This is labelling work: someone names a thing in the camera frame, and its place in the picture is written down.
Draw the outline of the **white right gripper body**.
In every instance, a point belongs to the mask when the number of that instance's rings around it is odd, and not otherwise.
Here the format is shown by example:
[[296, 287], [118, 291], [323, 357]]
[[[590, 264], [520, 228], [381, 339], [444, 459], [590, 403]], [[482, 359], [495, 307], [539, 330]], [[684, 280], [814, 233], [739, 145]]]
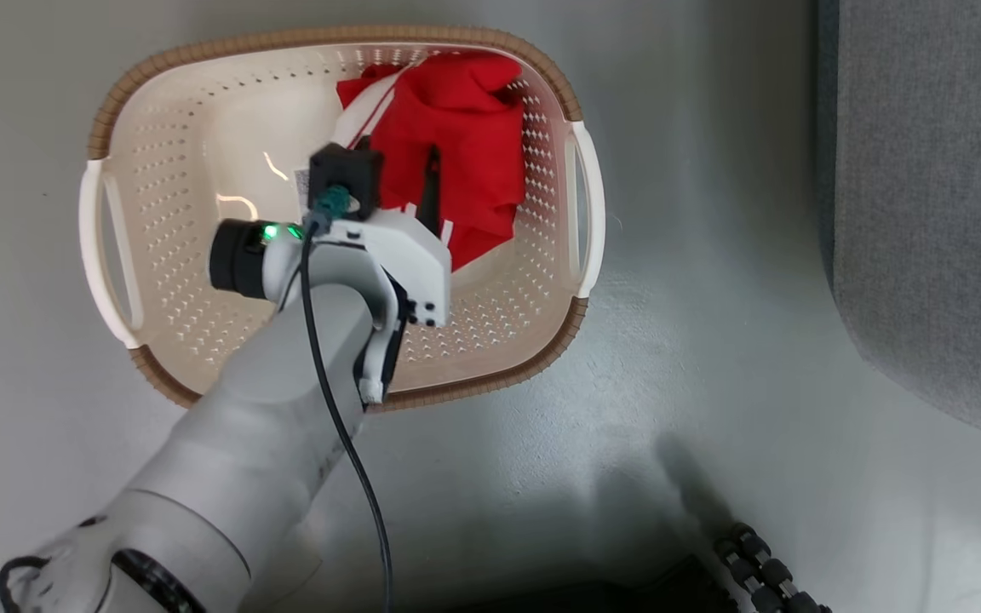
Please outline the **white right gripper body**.
[[378, 210], [367, 221], [338, 220], [324, 234], [324, 283], [353, 289], [370, 312], [359, 349], [359, 396], [385, 400], [409, 324], [449, 322], [451, 257], [416, 217]]

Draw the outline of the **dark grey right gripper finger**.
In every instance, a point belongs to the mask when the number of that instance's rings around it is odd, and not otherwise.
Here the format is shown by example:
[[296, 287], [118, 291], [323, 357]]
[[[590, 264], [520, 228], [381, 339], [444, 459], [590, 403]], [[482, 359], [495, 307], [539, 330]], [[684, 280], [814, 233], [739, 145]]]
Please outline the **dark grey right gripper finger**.
[[436, 146], [431, 146], [426, 159], [426, 229], [434, 236], [440, 236], [441, 234], [439, 192], [439, 149]]

